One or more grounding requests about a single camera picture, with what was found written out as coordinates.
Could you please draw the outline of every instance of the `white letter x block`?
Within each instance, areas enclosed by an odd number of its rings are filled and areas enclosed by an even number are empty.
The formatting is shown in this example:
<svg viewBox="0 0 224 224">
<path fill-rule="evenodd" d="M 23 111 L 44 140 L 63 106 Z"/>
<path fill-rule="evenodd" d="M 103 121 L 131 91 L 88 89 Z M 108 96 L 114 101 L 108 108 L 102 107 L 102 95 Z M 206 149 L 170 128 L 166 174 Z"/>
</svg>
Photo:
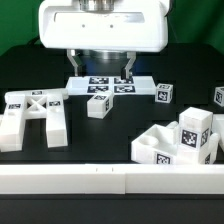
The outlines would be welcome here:
<svg viewBox="0 0 224 224">
<path fill-rule="evenodd" d="M 68 99 L 66 89 L 6 93 L 7 105 L 0 126 L 1 151 L 22 150 L 26 119 L 46 118 L 48 147 L 67 146 L 65 99 Z"/>
</svg>

